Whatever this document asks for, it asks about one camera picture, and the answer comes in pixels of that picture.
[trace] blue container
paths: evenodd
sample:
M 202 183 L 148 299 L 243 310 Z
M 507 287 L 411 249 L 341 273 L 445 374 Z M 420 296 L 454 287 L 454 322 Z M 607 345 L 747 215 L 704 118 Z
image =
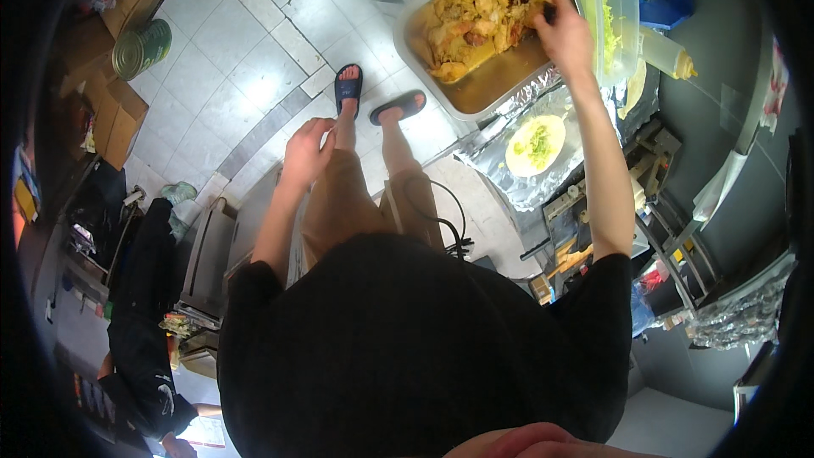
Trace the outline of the blue container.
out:
M 693 16 L 694 11 L 693 0 L 639 0 L 639 23 L 670 30 Z

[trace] cloth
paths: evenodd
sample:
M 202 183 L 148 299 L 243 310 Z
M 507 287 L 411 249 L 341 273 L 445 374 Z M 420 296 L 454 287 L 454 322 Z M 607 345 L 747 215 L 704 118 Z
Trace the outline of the cloth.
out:
M 443 250 L 430 178 L 415 163 L 385 183 L 378 207 L 371 199 L 356 153 L 335 149 L 328 166 L 311 189 L 301 225 L 309 268 L 334 246 L 358 233 L 392 232 L 415 237 Z
M 167 337 L 158 326 L 178 300 L 168 285 L 175 246 L 168 223 L 172 208 L 166 199 L 153 200 L 136 232 L 107 326 L 116 371 L 99 379 L 117 411 L 156 440 L 168 432 L 178 435 L 198 416 L 175 391 Z
M 283 291 L 255 262 L 229 284 L 220 396 L 243 456 L 442 455 L 553 422 L 604 442 L 622 417 L 631 266 L 597 260 L 541 307 L 500 274 L 412 237 L 361 235 Z

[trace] navy slide sandal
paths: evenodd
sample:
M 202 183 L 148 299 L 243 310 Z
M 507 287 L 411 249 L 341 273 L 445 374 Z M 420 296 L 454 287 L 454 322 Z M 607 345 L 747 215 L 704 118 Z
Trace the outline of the navy slide sandal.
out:
M 424 97 L 424 102 L 420 107 L 415 104 L 415 97 L 419 94 Z M 427 106 L 427 95 L 418 89 L 405 92 L 401 96 L 396 97 L 393 101 L 385 103 L 384 105 L 381 105 L 377 109 L 373 110 L 371 112 L 371 124 L 373 126 L 381 126 L 382 124 L 379 122 L 379 114 L 388 108 L 393 108 L 394 106 L 401 108 L 401 111 L 404 112 L 404 115 L 402 115 L 402 117 L 399 119 L 404 120 L 407 117 L 413 117 L 415 114 L 423 110 L 425 106 Z
M 340 75 L 350 66 L 356 66 L 359 68 L 359 78 L 354 78 L 353 80 L 340 80 Z M 336 78 L 334 78 L 334 96 L 336 97 L 337 115 L 342 113 L 343 99 L 355 98 L 357 100 L 357 112 L 353 115 L 353 120 L 356 120 L 356 117 L 359 116 L 359 101 L 361 101 L 361 76 L 361 66 L 355 62 L 343 66 L 339 71 L 336 72 Z

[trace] power cord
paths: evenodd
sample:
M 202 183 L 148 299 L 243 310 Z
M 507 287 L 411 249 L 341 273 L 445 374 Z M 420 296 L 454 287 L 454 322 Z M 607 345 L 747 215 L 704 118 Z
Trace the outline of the power cord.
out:
M 455 225 L 453 225 L 450 221 L 444 218 L 435 218 L 434 216 L 426 215 L 421 209 L 418 208 L 413 199 L 410 197 L 410 192 L 407 191 L 408 183 L 411 183 L 416 180 L 429 180 L 430 184 L 435 184 L 439 188 L 442 188 L 444 191 L 449 193 L 450 196 L 452 196 L 453 200 L 455 200 L 455 203 L 458 206 L 458 209 L 461 211 L 461 219 L 463 221 L 461 235 L 458 235 L 457 229 L 455 229 Z M 421 176 L 412 176 L 411 178 L 408 178 L 404 181 L 404 196 L 407 198 L 407 201 L 410 203 L 410 205 L 413 206 L 413 209 L 416 211 L 416 213 L 423 219 L 429 219 L 430 221 L 442 223 L 449 227 L 449 230 L 453 233 L 453 237 L 455 238 L 455 244 L 445 247 L 444 250 L 446 251 L 447 254 L 457 254 L 457 257 L 460 260 L 463 260 L 464 253 L 470 252 L 469 249 L 464 249 L 464 246 L 472 246 L 474 244 L 474 241 L 470 237 L 465 237 L 461 239 L 462 236 L 466 235 L 466 216 L 463 213 L 463 206 L 461 205 L 461 202 L 458 200 L 458 198 L 455 196 L 455 193 L 453 193 L 451 189 L 447 188 L 440 182 L 436 182 L 432 179 L 424 179 Z

